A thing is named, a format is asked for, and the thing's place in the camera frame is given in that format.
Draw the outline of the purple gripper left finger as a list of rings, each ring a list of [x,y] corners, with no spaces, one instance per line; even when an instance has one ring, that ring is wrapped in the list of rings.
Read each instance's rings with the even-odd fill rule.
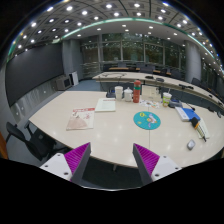
[[[80,184],[91,153],[91,144],[81,145],[66,154],[56,153],[41,169],[75,184]]]

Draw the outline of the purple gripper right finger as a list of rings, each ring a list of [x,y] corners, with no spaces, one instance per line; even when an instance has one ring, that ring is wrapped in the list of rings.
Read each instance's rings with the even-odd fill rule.
[[[138,166],[143,185],[166,177],[181,170],[168,156],[159,156],[149,149],[134,143],[133,155]]]

